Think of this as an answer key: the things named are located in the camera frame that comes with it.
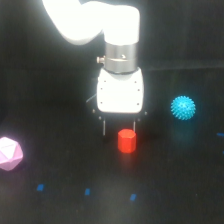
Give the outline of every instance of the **spiky ball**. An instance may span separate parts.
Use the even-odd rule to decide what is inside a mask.
[[[188,120],[195,114],[196,108],[194,101],[186,96],[175,98],[171,104],[171,112],[180,120]]]

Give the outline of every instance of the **pink polyhedron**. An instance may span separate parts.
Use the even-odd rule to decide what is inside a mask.
[[[18,142],[3,137],[0,138],[0,168],[14,169],[23,159],[23,151]]]

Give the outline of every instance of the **red block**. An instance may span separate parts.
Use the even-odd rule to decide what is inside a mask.
[[[132,153],[136,149],[136,133],[130,129],[118,132],[118,149],[123,153]]]

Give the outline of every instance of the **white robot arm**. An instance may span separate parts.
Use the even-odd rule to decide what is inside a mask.
[[[42,0],[61,35],[70,43],[84,45],[104,34],[105,56],[98,85],[97,106],[102,112],[139,113],[144,85],[137,67],[140,14],[131,6],[92,1]]]

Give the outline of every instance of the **dark background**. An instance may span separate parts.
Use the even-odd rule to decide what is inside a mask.
[[[0,136],[24,152],[15,170],[0,170],[0,223],[222,224],[224,2],[104,2],[141,13],[148,116],[132,155],[117,150],[126,124],[108,121],[105,141],[85,105],[96,92],[103,36],[73,46],[41,0],[0,0]],[[170,113],[179,95],[196,104],[188,122]]]

